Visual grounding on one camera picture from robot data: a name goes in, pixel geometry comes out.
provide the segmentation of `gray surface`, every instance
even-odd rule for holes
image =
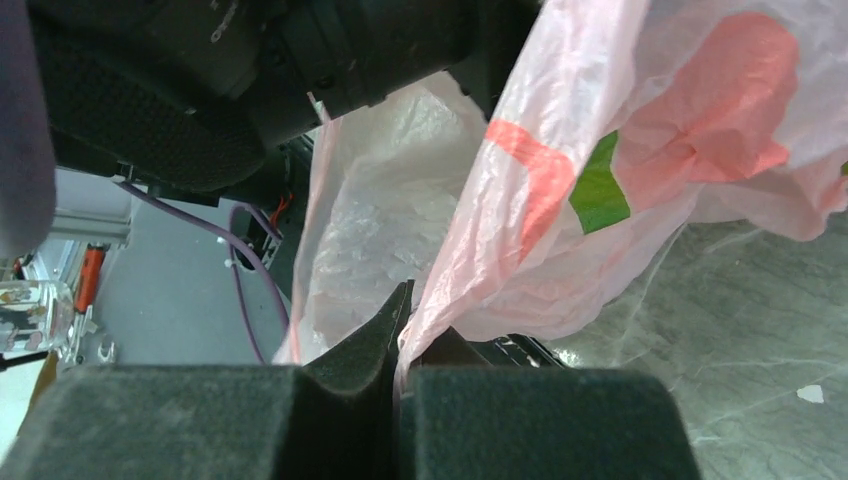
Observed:
[[[662,257],[549,345],[571,365],[658,376],[706,479],[848,478],[848,217],[810,243],[687,226]],[[809,385],[824,403],[798,396]]]
[[[226,226],[232,203],[212,209],[179,204]],[[102,330],[86,337],[87,363],[101,333],[118,346],[122,364],[189,365],[257,363],[241,320],[227,249],[217,237],[147,205],[133,216],[130,245],[117,252],[102,281],[94,321]],[[281,326],[256,274],[242,274],[251,322],[270,361]]]

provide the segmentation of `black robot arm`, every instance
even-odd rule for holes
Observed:
[[[280,147],[319,125],[313,99],[335,118],[447,70],[491,115],[539,2],[29,0],[28,8],[60,166],[123,174],[188,200],[265,203],[274,195],[251,179],[281,170]]]

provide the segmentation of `translucent plastic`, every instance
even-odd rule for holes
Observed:
[[[38,352],[68,344],[73,296],[61,282],[0,282],[0,352]]]
[[[450,326],[574,333],[686,222],[820,235],[848,205],[844,25],[828,0],[547,0],[488,125],[444,74],[328,124],[301,360],[405,278],[401,371]]]

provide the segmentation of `plastic bag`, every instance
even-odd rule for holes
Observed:
[[[548,0],[482,142],[470,128],[460,132],[464,142],[451,139],[462,148],[431,154],[437,146],[451,148],[450,141],[434,136],[430,144],[407,145],[407,130],[372,133],[392,146],[386,156],[376,138],[368,146],[338,136],[367,115],[395,116],[400,125],[426,117],[432,121],[421,123],[433,131],[440,115],[469,115],[467,99],[422,85],[400,93],[416,113],[390,102],[372,109],[379,114],[357,112],[327,128],[321,148],[339,152],[325,158],[339,165],[331,182],[314,175],[313,187],[338,194],[332,216],[317,215],[329,204],[310,198],[304,239],[319,238],[313,232],[323,229],[309,247],[322,251],[327,232],[358,222],[377,228],[367,238],[347,235],[336,251],[361,253],[361,241],[388,248],[351,256],[333,273],[309,251],[299,253],[294,302],[306,308],[295,307],[295,318],[306,319],[307,330],[314,320],[328,345],[340,340],[341,330],[330,335],[329,325],[313,316],[334,281],[357,301],[332,294],[332,315],[320,321],[349,330],[370,318],[391,292],[383,277],[398,273],[385,262],[401,245],[386,240],[417,221],[413,215],[395,223],[383,207],[348,204],[346,198],[362,193],[354,190],[380,190],[387,197],[382,205],[392,196],[406,201],[408,193],[392,177],[381,183],[368,169],[345,170],[344,160],[404,163],[406,178],[423,174],[437,186],[439,167],[428,159],[450,155],[469,165],[464,155],[476,150],[469,145],[479,146],[455,212],[447,215],[447,235],[435,241],[435,260],[427,255],[436,235],[421,242],[421,256],[402,260],[411,267],[405,273],[427,280],[401,336],[401,374],[451,325],[471,340],[511,332],[556,338],[579,330],[687,221],[747,218],[797,240],[814,238],[830,213],[848,205],[841,173],[848,160],[846,24],[848,9],[821,0],[654,0],[650,8],[642,0]],[[463,125],[474,123],[468,119]],[[353,143],[362,149],[341,153]],[[412,151],[419,162],[406,158]],[[451,171],[452,181],[461,170]],[[356,215],[369,221],[352,220]],[[434,234],[437,223],[427,227]],[[372,274],[351,276],[362,268]]]

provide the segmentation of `black foam pad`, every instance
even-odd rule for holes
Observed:
[[[652,377],[423,368],[410,382],[401,478],[700,478],[677,407]]]
[[[38,15],[31,20],[54,129],[187,190],[227,187],[262,165],[259,134],[235,102],[212,101],[189,114],[60,28]]]
[[[80,367],[23,425],[0,480],[391,478],[400,285],[307,367]]]

